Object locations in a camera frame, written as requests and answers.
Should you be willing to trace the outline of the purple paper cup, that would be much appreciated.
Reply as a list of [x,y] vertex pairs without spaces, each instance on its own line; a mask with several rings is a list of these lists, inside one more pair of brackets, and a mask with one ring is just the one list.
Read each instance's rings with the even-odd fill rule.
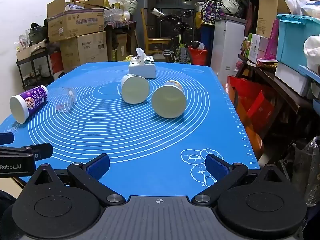
[[12,96],[9,101],[9,107],[14,119],[19,124],[24,124],[47,101],[48,94],[47,87],[40,85]]

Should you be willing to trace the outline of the clear plastic cup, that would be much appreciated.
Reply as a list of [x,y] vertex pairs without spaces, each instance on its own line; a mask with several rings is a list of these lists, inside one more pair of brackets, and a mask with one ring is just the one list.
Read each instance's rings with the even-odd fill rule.
[[76,104],[76,91],[68,87],[54,88],[49,92],[49,102],[54,111],[71,113]]

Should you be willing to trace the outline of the blue printed paper cup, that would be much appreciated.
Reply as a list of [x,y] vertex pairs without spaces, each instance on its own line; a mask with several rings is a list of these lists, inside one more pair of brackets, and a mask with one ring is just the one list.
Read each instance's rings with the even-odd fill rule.
[[174,119],[184,113],[187,98],[182,85],[178,81],[169,80],[155,90],[151,103],[157,115]]

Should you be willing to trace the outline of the plain white paper cup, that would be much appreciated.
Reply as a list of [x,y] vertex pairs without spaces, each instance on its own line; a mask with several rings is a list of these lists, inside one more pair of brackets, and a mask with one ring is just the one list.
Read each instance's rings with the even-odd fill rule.
[[126,103],[143,103],[149,96],[150,85],[146,78],[126,74],[121,80],[121,96]]

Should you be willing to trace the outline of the orange paper shopping bag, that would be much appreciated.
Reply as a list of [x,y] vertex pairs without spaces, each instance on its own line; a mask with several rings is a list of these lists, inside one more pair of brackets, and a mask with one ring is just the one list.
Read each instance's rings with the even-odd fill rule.
[[225,91],[228,94],[231,102],[233,103],[233,106],[240,118],[240,121],[245,128],[249,142],[251,143],[251,146],[253,148],[255,157],[257,160],[259,160],[264,153],[263,141],[259,134],[254,131],[252,122],[249,119],[247,112],[241,103],[241,99],[237,90],[234,87],[232,87],[229,83],[227,83],[225,84]]

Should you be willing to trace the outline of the black metal shelf rack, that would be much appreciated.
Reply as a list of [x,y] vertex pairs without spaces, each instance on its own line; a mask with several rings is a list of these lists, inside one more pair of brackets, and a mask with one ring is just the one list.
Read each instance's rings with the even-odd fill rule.
[[[46,59],[47,65],[45,67],[44,72],[42,70],[42,67],[36,66],[35,64],[35,60],[41,59],[43,57]],[[46,47],[37,47],[34,51],[30,53],[29,57],[16,61],[16,66],[18,67],[18,71],[22,81],[22,88],[24,91],[27,91],[40,85],[47,86],[54,81],[52,65],[49,57],[50,53]],[[31,72],[23,76],[21,65],[26,63],[30,64]]]

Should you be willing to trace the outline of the dark wooden side table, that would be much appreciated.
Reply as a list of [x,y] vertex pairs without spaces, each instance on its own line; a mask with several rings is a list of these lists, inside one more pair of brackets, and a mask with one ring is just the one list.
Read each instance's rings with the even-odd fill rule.
[[291,140],[308,141],[319,135],[319,115],[310,98],[298,95],[271,70],[255,66],[240,54],[238,58],[242,66],[236,76],[270,87],[277,98],[273,126],[282,123]]

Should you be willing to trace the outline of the lower cardboard box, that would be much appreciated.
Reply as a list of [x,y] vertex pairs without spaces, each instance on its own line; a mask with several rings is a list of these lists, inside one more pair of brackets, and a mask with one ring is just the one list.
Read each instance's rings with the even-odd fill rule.
[[82,64],[106,62],[108,61],[106,32],[101,31],[61,41],[60,50],[65,73]]

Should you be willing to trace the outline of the red plastic bucket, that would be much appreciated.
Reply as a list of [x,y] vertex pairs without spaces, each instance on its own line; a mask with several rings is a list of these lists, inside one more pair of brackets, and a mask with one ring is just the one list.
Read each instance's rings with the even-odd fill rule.
[[199,66],[205,66],[207,63],[207,50],[200,50],[200,49],[194,49],[191,46],[188,47],[188,51],[191,56],[192,64],[199,65]]

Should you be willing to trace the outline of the green white product box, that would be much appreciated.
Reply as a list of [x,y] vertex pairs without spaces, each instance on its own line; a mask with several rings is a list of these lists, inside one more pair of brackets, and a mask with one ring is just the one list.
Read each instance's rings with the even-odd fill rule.
[[268,45],[268,38],[249,33],[249,51],[247,53],[247,59],[252,63],[257,63],[258,59],[264,59]]

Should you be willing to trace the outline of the black green bicycle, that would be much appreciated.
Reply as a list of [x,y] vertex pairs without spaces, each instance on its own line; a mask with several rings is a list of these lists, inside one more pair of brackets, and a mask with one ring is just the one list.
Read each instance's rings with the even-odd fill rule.
[[185,10],[180,14],[165,14],[156,8],[153,8],[153,15],[157,16],[161,22],[168,22],[172,25],[172,34],[170,41],[162,54],[169,63],[192,64],[189,47],[192,41],[189,37],[191,26],[185,22],[195,16],[195,11]]

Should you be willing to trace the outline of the upper open cardboard box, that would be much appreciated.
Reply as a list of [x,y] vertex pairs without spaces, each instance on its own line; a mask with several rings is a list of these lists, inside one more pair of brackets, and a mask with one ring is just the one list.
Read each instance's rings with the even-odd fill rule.
[[59,42],[104,30],[104,0],[66,2],[54,0],[47,4],[49,42]]

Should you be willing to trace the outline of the wooden chair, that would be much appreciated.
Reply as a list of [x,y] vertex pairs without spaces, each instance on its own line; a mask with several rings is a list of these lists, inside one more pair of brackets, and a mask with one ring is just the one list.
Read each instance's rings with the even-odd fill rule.
[[170,38],[161,37],[159,19],[151,13],[151,9],[141,8],[140,14],[143,25],[144,50],[146,55],[161,54],[165,46],[169,44]]

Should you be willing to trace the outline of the floral fabric bundle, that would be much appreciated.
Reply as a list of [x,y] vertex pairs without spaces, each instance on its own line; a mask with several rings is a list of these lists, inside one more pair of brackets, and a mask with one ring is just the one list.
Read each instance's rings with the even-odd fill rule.
[[201,18],[203,23],[214,23],[225,16],[222,0],[204,0],[201,9]]

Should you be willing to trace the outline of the tall cardboard box right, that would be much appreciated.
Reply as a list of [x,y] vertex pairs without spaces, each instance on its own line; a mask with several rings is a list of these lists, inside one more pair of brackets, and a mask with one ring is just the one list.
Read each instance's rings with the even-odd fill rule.
[[278,14],[291,14],[284,0],[259,0],[256,34],[270,38]]

